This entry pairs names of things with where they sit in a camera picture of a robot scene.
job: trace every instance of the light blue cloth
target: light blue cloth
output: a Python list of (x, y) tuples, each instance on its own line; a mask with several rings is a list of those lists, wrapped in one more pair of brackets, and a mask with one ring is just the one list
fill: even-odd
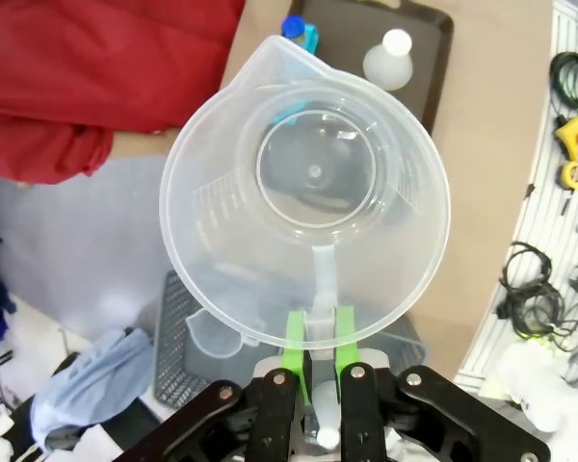
[(37, 393), (30, 411), (32, 436), (45, 451), (47, 435), (68, 425), (103, 423), (125, 410), (150, 384), (153, 351), (141, 329), (104, 334)]

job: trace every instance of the blue bottle cap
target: blue bottle cap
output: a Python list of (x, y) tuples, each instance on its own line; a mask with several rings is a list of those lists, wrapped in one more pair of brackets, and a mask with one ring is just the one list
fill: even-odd
[(288, 39), (297, 39), (304, 35), (306, 24), (301, 16), (291, 15), (282, 21), (282, 35)]

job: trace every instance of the small bottle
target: small bottle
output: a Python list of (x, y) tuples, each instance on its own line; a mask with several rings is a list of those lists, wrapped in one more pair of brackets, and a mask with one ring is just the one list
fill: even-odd
[(298, 45), (303, 45), (306, 40), (306, 23), (301, 16), (290, 15), (285, 17), (280, 30), (283, 37), (294, 41)]
[(413, 74), (409, 52), (413, 40), (403, 29), (392, 29), (383, 36), (383, 42), (372, 47), (364, 57), (366, 78), (386, 91), (404, 87)]

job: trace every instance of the translucent bottle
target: translucent bottle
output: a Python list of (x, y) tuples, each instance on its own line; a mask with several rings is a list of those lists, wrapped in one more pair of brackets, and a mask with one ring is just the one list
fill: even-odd
[(413, 74), (409, 52), (413, 40), (403, 29), (392, 29), (383, 36), (383, 42), (372, 47), (364, 56), (364, 75), (386, 91), (404, 87)]

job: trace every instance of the gray floor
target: gray floor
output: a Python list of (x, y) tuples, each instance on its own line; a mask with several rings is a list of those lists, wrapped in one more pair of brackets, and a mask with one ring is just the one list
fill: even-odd
[(11, 292), (89, 339), (155, 307), (171, 267), (158, 218), (164, 162), (113, 161), (58, 186), (0, 180), (0, 271)]

